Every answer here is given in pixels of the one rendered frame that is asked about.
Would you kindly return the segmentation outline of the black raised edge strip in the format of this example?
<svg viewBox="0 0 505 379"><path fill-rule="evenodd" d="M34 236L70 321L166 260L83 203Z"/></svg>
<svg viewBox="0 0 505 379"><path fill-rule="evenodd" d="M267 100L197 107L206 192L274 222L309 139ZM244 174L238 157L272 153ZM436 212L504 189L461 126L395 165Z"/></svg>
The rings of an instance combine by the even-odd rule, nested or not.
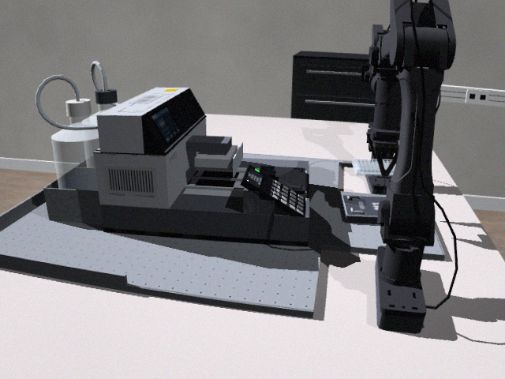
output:
<svg viewBox="0 0 505 379"><path fill-rule="evenodd" d="M45 196L42 189L28 199L22 201L20 204L12 207L10 210L2 213L0 215L0 225L44 197ZM108 272L93 268L84 268L74 265L66 265L52 261L44 261L30 257L12 255L8 253L0 253L0 262L48 272L60 273L63 275L77 276L90 280L99 280L108 283L116 283L121 285L127 285L128 283L126 274Z"/></svg>

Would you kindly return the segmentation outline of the white plastic bottle with cap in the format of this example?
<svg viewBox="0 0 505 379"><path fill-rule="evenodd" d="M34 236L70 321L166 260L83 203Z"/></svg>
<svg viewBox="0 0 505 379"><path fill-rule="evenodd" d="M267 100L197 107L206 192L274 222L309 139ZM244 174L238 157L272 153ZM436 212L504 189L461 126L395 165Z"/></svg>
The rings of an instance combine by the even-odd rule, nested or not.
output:
<svg viewBox="0 0 505 379"><path fill-rule="evenodd" d="M65 102L70 126L97 126L90 123L91 102ZM99 148L97 129L62 129L51 136L59 189L98 191L94 151Z"/></svg>

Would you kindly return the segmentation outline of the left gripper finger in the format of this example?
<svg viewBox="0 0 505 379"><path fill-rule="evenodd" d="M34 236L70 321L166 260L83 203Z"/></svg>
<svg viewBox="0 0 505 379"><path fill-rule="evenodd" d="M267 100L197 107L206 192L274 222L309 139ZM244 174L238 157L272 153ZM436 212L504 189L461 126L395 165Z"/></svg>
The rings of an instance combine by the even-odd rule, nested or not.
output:
<svg viewBox="0 0 505 379"><path fill-rule="evenodd" d="M398 158L398 144L396 146L381 146L381 145L374 145L373 144L373 148L374 148L374 151L375 151L375 154L376 154L377 162L378 162L379 167L380 167L381 175L382 176L388 176L391 173L393 167L395 166L395 164L397 162L397 158ZM384 169L382 157L381 157L381 154L380 154L382 151L395 152L395 155L394 155L392 161L390 162L390 164L389 164L389 166L388 166L388 168L386 170Z"/></svg>
<svg viewBox="0 0 505 379"><path fill-rule="evenodd" d="M372 150L373 157L374 157L374 159L376 159L376 154L375 154L375 151L374 151L374 148L373 148L373 142L372 142L372 140L370 138L370 132L366 132L366 135L367 135L368 142L369 142L371 150ZM394 141L394 140L390 139L390 137L385 137L385 139L383 139L383 141ZM382 155L381 155L382 159L385 159L387 153L388 152L386 152L386 151L382 152Z"/></svg>

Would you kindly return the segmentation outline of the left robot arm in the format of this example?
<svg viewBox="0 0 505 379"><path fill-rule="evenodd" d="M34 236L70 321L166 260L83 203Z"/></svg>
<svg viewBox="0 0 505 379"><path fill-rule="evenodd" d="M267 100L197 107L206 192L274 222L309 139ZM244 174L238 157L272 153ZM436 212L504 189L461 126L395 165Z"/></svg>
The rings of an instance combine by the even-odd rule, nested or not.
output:
<svg viewBox="0 0 505 379"><path fill-rule="evenodd" d="M421 176L435 198L432 146L436 105L444 70L451 68L455 58L456 37L448 0L413 2L413 16L422 67L428 68L423 68L425 107L421 69L414 67L420 64L410 0L391 0L390 32L370 48L369 63L377 73L371 82L376 102L402 104L398 158L386 200L378 206L377 224L381 224L386 244L377 249L380 312L423 318L427 309L420 268L425 246L434 246L436 210L433 199L421 187Z"/></svg>

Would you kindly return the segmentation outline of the grey curved hose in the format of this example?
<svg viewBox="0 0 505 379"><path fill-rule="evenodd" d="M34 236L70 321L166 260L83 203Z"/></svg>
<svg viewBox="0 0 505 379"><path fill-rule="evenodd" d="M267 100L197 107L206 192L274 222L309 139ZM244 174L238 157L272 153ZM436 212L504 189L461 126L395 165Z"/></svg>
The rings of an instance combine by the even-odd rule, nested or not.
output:
<svg viewBox="0 0 505 379"><path fill-rule="evenodd" d="M36 93L36 106L37 106L37 109L38 109L38 112L41 114L41 116L43 117L43 119L45 119L47 122L49 122L52 126L56 126L58 128L61 128L61 129L69 129L69 130L85 130L85 129L98 129L97 126L64 126L64 125L61 125L61 124L58 124L52 120L50 120L44 113L43 113L43 110L40 106L40 101L39 101L39 98L40 98L40 93L43 89L43 87L49 83L50 81L53 81L53 80L65 80L67 81L68 83L70 83L74 89L74 92L76 94L76 101L80 101L80 97L79 97L79 92L78 92L78 89L77 89L77 85L68 77L65 77L65 76L62 76L62 75L58 75L58 76L52 76L52 77L49 77L47 78L46 80L43 81L43 83L39 86L38 90L37 90L37 93Z"/></svg>
<svg viewBox="0 0 505 379"><path fill-rule="evenodd" d="M91 74L92 74L92 80L93 80L93 83L94 83L94 86L96 88L96 90L100 90L98 84L97 84L97 81L95 79L95 66L98 66L99 67L99 70L102 74L102 78L103 78L103 89L104 91L107 91L107 78L106 78L106 74L104 72L104 69L102 67L102 65L99 63L99 62L93 62L92 65L91 65Z"/></svg>

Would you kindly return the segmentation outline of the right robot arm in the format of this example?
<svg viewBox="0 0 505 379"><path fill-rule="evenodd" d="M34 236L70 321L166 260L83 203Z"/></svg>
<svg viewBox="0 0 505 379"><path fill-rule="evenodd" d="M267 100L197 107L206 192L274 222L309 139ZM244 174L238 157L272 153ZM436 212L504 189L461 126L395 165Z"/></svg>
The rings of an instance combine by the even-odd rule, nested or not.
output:
<svg viewBox="0 0 505 379"><path fill-rule="evenodd" d="M384 32L384 33L383 33ZM381 36L385 36L387 33L389 33L390 30L383 30L383 25L382 24L373 24L372 25L372 45L376 46L379 38ZM377 35L377 33L379 35ZM368 85L371 85L373 77L376 75L376 73L371 72L372 65L370 64L370 70L369 72L365 72L365 81L368 82ZM399 143L399 140L394 140L396 144ZM368 150L371 152L371 147L368 142L367 138L367 143L368 143ZM394 157L395 152L388 152L387 156L385 159L392 159ZM375 190L387 190L387 186L391 186L391 177L374 177L374 176L368 176L368 179L370 181L371 187Z"/></svg>

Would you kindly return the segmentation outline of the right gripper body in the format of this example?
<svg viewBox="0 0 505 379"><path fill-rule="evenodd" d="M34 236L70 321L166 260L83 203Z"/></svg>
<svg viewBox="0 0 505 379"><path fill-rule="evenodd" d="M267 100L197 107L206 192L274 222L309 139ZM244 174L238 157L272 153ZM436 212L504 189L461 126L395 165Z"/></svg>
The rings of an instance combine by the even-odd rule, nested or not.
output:
<svg viewBox="0 0 505 379"><path fill-rule="evenodd" d="M369 65L362 65L362 67L361 67L361 81L362 82L366 82L366 81L364 81L365 71L367 71L367 70L369 71L369 67L370 67L370 64Z"/></svg>

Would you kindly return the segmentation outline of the white multi-well plate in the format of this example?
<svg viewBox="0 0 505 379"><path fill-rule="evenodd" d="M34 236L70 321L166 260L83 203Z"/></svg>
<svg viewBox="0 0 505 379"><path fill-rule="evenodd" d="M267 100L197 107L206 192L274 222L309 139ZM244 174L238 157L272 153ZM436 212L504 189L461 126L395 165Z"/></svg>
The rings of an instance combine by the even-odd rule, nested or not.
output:
<svg viewBox="0 0 505 379"><path fill-rule="evenodd" d="M384 169L386 170L391 162L391 159L382 159L382 161ZM382 176L377 159L353 158L352 164L356 176L391 177L395 170L394 166L388 176Z"/></svg>

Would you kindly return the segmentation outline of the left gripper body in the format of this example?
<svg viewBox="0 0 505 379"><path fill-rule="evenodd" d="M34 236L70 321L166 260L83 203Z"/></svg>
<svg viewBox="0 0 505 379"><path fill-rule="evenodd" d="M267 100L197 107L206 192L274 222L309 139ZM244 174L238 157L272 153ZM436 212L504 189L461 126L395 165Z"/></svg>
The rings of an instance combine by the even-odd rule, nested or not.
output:
<svg viewBox="0 0 505 379"><path fill-rule="evenodd" d="M368 127L371 128L370 138L374 145L396 146L394 141L383 141L383 139L390 136L392 140L399 140L401 105L376 102L374 122L368 123Z"/></svg>

